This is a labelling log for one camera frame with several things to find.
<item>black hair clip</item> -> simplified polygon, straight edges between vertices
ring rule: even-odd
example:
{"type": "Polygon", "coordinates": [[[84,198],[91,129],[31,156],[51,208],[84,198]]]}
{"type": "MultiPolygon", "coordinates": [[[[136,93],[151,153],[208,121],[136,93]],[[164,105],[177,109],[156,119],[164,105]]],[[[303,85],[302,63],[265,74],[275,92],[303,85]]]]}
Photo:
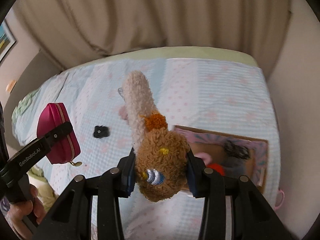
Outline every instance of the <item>black hair clip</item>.
{"type": "Polygon", "coordinates": [[[230,140],[226,141],[223,148],[229,157],[235,157],[243,160],[250,159],[250,154],[247,147],[235,145],[230,140]]]}
{"type": "Polygon", "coordinates": [[[109,128],[106,126],[96,126],[94,128],[94,133],[93,136],[95,138],[103,138],[103,137],[109,137],[110,136],[110,131],[109,128]]]}

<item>red object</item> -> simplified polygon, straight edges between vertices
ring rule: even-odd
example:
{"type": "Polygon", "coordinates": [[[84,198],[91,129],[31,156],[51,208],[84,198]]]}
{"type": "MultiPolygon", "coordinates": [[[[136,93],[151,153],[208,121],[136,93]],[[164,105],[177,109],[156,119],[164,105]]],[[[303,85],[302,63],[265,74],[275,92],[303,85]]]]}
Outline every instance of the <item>red object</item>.
{"type": "Polygon", "coordinates": [[[209,164],[207,167],[219,172],[222,176],[226,175],[225,172],[224,172],[223,167],[221,165],[217,164],[217,163],[209,164]]]}
{"type": "MultiPolygon", "coordinates": [[[[58,125],[70,122],[67,110],[63,103],[49,103],[42,111],[38,127],[37,137],[40,138],[58,125]]],[[[51,152],[47,154],[47,158],[51,164],[68,163],[80,154],[80,146],[76,138],[75,132],[67,135],[67,137],[52,146],[51,152]]]]}

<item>bedding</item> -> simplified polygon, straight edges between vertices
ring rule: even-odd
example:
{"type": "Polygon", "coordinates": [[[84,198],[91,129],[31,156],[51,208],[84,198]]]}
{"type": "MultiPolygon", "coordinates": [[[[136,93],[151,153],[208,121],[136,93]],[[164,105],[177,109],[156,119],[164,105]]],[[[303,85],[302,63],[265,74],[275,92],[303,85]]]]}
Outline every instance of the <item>bedding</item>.
{"type": "Polygon", "coordinates": [[[253,57],[243,52],[230,49],[220,49],[212,47],[182,46],[182,47],[161,47],[151,49],[141,49],[123,54],[113,55],[106,58],[97,59],[78,67],[89,66],[91,64],[104,63],[121,59],[155,59],[155,58],[202,58],[216,59],[243,63],[257,67],[258,64],[253,57]]]}
{"type": "MultiPolygon", "coordinates": [[[[174,124],[204,130],[261,138],[269,141],[268,174],[264,196],[274,206],[280,177],[280,147],[276,119],[260,68],[243,63],[195,59],[101,60],[70,69],[47,80],[31,104],[12,123],[21,145],[36,137],[40,113],[49,102],[67,108],[82,153],[69,164],[51,165],[44,158],[38,166],[56,193],[60,194],[77,174],[101,175],[127,156],[131,131],[118,116],[124,104],[117,93],[125,76],[142,71],[150,82],[155,103],[169,127],[174,124]],[[94,127],[110,128],[110,136],[93,137],[94,127]]],[[[197,239],[203,199],[179,192],[170,200],[152,203],[135,187],[129,199],[120,199],[126,239],[197,239]]],[[[96,198],[92,223],[96,225],[96,198]]]]}

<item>brown plush toy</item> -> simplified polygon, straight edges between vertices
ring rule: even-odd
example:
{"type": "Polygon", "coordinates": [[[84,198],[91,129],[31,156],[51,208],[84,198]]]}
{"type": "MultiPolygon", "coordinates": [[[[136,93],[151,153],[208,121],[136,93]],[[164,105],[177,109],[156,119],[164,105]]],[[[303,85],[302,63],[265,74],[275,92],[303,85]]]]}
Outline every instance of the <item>brown plush toy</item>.
{"type": "Polygon", "coordinates": [[[127,118],[136,152],[136,178],[140,191],[153,202],[172,197],[187,182],[186,138],[168,131],[165,117],[154,104],[146,77],[131,72],[123,84],[127,118]]]}

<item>picture frame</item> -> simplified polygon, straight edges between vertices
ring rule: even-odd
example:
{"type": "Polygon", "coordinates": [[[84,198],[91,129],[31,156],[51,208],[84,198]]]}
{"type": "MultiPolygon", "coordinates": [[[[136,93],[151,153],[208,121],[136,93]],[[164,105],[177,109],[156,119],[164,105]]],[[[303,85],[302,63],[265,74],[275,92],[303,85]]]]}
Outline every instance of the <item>picture frame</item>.
{"type": "Polygon", "coordinates": [[[16,39],[11,33],[6,21],[0,25],[0,63],[9,53],[12,46],[16,43],[16,39]]]}

